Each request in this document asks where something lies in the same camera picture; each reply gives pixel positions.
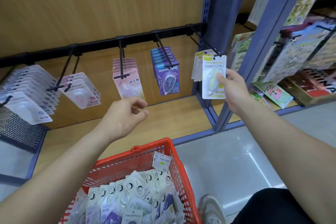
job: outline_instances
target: store shelf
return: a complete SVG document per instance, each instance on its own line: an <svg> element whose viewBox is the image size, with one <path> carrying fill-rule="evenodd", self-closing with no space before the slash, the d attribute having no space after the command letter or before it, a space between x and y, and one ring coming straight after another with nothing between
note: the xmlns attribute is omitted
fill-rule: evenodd
<svg viewBox="0 0 336 224"><path fill-rule="evenodd" d="M277 104L275 104L272 100L270 100L270 99L267 99L267 98L265 98L266 100L267 100L267 102L270 104L270 106L272 107L272 109L273 109L273 111L282 111L282 109L277 105ZM221 100L221 99L216 99L216 100L212 100L211 101L211 104L212 104L212 107L213 107L213 109L215 110L215 112L216 112L216 114L219 116L219 114L221 113L221 110L222 110L222 107L223 107L223 105L224 105L224 100ZM285 109L287 109L287 108L290 108L290 107L293 107L293 106L298 106L298 104L294 101L294 100L292 100L287 106L286 106L286 108ZM231 119L230 119L230 121L229 121L229 124L230 123L233 123L233 122L236 122L236 121L240 121L241 120L241 118L238 116L238 115L236 115L236 114L233 114L232 115L232 117L231 117Z"/></svg>
<svg viewBox="0 0 336 224"><path fill-rule="evenodd" d="M99 159L164 137L175 139L212 129L208 117L195 96L149 106L147 109L149 110L147 119L127 137L108 146ZM100 119L95 119L48 131L34 173L64 153L95 128L99 121Z"/></svg>

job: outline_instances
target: left hand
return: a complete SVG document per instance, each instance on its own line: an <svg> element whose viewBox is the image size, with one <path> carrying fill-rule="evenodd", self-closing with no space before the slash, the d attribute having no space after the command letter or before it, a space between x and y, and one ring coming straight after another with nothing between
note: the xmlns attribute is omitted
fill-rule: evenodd
<svg viewBox="0 0 336 224"><path fill-rule="evenodd" d="M127 136L149 113L148 110L139 111L132 106L143 109L147 103L138 97L113 102L93 132L101 135L108 144Z"/></svg>

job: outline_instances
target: tile floor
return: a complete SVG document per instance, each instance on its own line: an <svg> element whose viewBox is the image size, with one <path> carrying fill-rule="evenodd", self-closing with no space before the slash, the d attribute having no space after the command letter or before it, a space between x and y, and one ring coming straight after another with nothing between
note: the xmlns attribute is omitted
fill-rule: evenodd
<svg viewBox="0 0 336 224"><path fill-rule="evenodd" d="M336 148L336 102L282 116ZM285 187L246 127L176 146L198 202L206 193L222 202L230 221L255 192Z"/></svg>

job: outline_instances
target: metal display hook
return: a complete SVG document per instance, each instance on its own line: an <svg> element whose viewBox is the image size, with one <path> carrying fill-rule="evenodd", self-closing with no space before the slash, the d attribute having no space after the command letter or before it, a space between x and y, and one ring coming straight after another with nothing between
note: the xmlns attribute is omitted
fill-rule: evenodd
<svg viewBox="0 0 336 224"><path fill-rule="evenodd" d="M119 53L120 53L120 75L115 76L114 79L117 78L121 78L124 79L127 76L129 76L129 74L124 74L124 63L123 63L123 59L125 58L125 53L124 53L124 48L126 48L126 44L124 44L124 41L122 40L122 38L124 38L123 36L119 36L120 40L119 40Z"/></svg>
<svg viewBox="0 0 336 224"><path fill-rule="evenodd" d="M15 67L16 67L16 66L12 66L12 68L9 69L9 71L4 75L4 77L2 77L2 78L0 79L0 85L7 79L8 76L10 76L10 74L13 72L13 70L15 69ZM12 97L13 97L13 96L9 95L9 96L6 98L5 102L0 103L0 108L4 107L4 105L7 104L7 103L10 101L10 99L11 99Z"/></svg>
<svg viewBox="0 0 336 224"><path fill-rule="evenodd" d="M155 36L154 42L156 42L158 48L160 48L160 47L162 48L162 50L163 50L163 52L164 52L164 54L166 56L166 59L168 60L169 65L165 65L165 67L168 68L168 69L171 69L174 66L178 66L179 63L174 63L174 64L171 63L170 58L168 57L166 49L164 48L164 46L163 46L163 44L162 44L161 39L159 38L159 36L157 34L155 34L154 36Z"/></svg>
<svg viewBox="0 0 336 224"><path fill-rule="evenodd" d="M227 55L227 52L224 52L224 53L217 52L216 49L211 44L209 44L208 41L205 40L193 27L190 27L190 28L200 39L202 39L216 53L214 55L214 57L216 57L216 56L221 57L222 55ZM189 36L189 37L199 46L199 44L195 41L195 39L193 39L191 36Z"/></svg>
<svg viewBox="0 0 336 224"><path fill-rule="evenodd" d="M61 75L59 76L56 85L54 87L51 87L50 89L47 89L47 91L52 91L52 90L53 91L57 91L59 88L63 88L64 87L64 85L60 85L60 83L62 81L62 78L63 78L64 74L65 74L65 71L68 68L69 62L71 60L72 55L74 54L74 50L75 50L76 46L77 46L77 44L72 44L71 45L71 49L70 49L70 53L69 53L68 59L65 62L65 65L64 65L64 67L62 69Z"/></svg>
<svg viewBox="0 0 336 224"><path fill-rule="evenodd" d="M83 55L82 53L74 54L74 56L77 57L77 59L76 59L76 63L75 63L75 66L73 68L72 74L76 73L76 69L77 69L77 66L78 66L78 63L79 63L79 58L82 55ZM71 85L72 85L72 83L69 83L67 88L64 90L64 92L67 92L71 88Z"/></svg>

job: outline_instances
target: sneaker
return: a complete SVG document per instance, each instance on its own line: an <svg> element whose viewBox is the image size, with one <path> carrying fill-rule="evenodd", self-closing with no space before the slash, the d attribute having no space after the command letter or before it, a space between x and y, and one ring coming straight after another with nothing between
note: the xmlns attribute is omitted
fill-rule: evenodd
<svg viewBox="0 0 336 224"><path fill-rule="evenodd" d="M203 224L228 224L223 207L214 195L206 194L201 198L199 213Z"/></svg>

